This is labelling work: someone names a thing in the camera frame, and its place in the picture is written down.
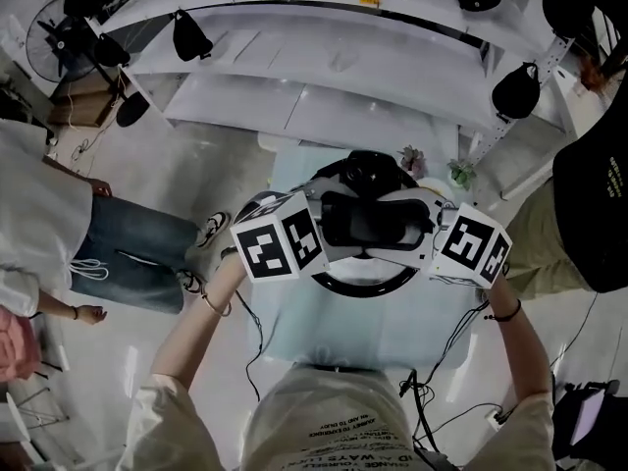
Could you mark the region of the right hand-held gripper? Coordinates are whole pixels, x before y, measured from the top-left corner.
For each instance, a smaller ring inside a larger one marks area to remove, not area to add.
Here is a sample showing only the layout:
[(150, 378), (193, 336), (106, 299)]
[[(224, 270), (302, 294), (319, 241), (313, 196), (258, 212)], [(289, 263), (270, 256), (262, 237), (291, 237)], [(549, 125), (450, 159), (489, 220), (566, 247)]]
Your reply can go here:
[[(379, 201), (420, 205), (427, 215), (438, 215), (445, 205), (444, 197), (425, 187), (393, 191)], [(423, 241), (417, 246), (370, 247), (369, 256), (427, 272), (431, 279), (447, 284), (490, 289), (511, 246), (512, 240), (500, 223), (462, 203), (434, 255), (432, 243)]]

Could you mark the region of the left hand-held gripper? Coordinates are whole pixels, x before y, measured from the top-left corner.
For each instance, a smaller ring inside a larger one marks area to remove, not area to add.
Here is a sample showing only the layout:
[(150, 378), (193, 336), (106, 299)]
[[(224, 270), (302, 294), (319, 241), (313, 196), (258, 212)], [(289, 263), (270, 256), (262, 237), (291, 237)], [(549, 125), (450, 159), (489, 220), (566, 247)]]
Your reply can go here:
[(362, 246), (323, 246), (307, 201), (321, 201), (327, 192), (358, 197), (338, 180), (318, 178), (295, 187), (292, 193), (262, 191), (243, 206), (231, 233), (252, 282), (322, 274), (328, 270), (328, 261), (372, 259)]

